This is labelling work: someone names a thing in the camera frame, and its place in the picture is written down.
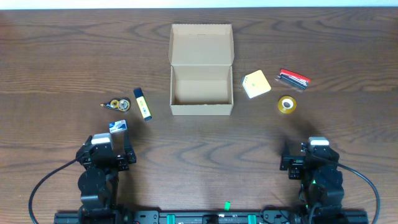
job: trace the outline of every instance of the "cardboard box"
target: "cardboard box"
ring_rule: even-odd
[[[231,25],[173,24],[170,33],[173,115],[230,115],[234,105]]]

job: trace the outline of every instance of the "wooden table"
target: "wooden table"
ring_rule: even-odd
[[[232,24],[231,116],[172,116],[170,25]],[[398,9],[134,9],[0,12],[0,222],[30,223],[29,195],[47,173],[74,159],[91,134],[126,119],[137,164],[120,173],[119,202],[163,210],[258,209],[299,203],[300,182],[279,171],[292,151],[326,136],[340,162],[368,176],[381,194],[379,223],[398,219]],[[304,93],[274,78],[284,67],[313,82]],[[261,69],[272,91],[249,99],[240,82]],[[141,87],[153,119],[136,103],[106,110]],[[297,109],[277,110],[291,95]],[[121,136],[116,136],[116,143]],[[81,205],[73,164],[34,199],[41,223]],[[343,171],[345,208],[373,219],[374,194]]]

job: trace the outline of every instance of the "white wall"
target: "white wall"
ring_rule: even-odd
[[[398,6],[398,0],[0,0],[0,9]]]

